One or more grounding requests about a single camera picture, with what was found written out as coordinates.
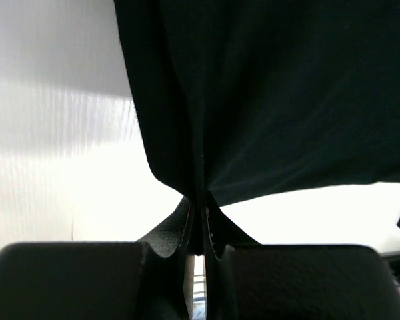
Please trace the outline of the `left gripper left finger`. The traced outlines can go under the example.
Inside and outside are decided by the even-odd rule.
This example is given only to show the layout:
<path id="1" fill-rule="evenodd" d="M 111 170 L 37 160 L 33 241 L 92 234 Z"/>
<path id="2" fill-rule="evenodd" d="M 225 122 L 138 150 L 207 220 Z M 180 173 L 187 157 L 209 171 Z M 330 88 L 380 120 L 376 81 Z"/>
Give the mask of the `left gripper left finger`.
<path id="1" fill-rule="evenodd" d="M 192 205 L 135 242 L 13 243 L 0 250 L 0 319 L 188 319 Z"/>

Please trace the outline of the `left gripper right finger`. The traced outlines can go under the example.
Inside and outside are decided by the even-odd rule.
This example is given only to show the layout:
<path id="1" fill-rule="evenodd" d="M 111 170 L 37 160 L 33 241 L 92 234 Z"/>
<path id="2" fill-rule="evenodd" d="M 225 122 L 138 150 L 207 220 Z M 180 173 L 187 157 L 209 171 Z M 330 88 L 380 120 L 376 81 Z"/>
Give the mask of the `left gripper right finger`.
<path id="1" fill-rule="evenodd" d="M 361 245 L 262 245 L 212 194 L 202 212 L 208 319 L 400 319 L 379 254 Z"/>

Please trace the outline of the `black t shirt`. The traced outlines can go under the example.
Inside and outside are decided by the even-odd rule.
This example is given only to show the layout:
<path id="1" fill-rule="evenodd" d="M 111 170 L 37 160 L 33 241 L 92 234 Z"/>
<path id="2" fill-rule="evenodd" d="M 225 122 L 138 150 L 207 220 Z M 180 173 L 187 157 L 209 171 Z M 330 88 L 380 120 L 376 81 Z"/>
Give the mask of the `black t shirt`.
<path id="1" fill-rule="evenodd" d="M 116 1 L 149 167 L 220 205 L 400 183 L 400 1 Z"/>

